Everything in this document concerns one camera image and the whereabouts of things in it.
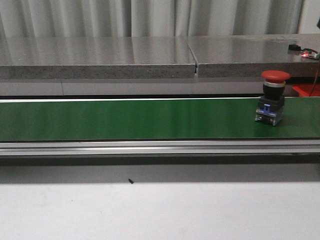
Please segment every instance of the granite slab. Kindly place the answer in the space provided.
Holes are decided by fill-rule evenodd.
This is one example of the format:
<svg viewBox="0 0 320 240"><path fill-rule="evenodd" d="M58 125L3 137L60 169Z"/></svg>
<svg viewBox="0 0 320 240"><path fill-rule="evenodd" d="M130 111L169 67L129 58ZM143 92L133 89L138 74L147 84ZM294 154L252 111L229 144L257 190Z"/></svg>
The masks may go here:
<svg viewBox="0 0 320 240"><path fill-rule="evenodd" d="M289 44L320 51L320 34L192 36L188 44L199 78L259 77L282 70L292 77L313 77L318 62L302 58Z"/></svg>
<svg viewBox="0 0 320 240"><path fill-rule="evenodd" d="M183 37L15 37L0 40L0 79L193 78Z"/></svg>

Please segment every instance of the conveyor belt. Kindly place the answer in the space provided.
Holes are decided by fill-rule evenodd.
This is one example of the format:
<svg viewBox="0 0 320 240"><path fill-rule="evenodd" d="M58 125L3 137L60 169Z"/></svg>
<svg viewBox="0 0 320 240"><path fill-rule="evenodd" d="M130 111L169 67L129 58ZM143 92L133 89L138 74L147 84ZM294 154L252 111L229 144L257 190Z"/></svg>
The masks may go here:
<svg viewBox="0 0 320 240"><path fill-rule="evenodd" d="M255 122L257 98L2 100L0 155L316 154L320 98L287 98Z"/></svg>

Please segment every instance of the curtain fold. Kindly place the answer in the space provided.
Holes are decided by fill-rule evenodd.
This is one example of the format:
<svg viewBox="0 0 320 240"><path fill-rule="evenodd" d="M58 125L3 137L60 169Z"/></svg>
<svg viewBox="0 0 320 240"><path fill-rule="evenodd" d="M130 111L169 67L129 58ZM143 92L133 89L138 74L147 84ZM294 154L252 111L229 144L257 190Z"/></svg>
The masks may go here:
<svg viewBox="0 0 320 240"><path fill-rule="evenodd" d="M0 0L0 37L297 33L302 0Z"/></svg>

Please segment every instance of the green belt surface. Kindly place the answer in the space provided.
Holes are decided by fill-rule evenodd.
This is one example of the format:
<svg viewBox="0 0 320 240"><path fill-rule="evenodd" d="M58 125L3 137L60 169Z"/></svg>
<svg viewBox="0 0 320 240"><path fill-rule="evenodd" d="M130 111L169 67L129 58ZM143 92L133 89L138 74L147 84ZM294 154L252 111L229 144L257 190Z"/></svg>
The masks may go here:
<svg viewBox="0 0 320 240"><path fill-rule="evenodd" d="M320 97L286 98L277 126L257 98L0 103L0 141L320 138Z"/></svg>

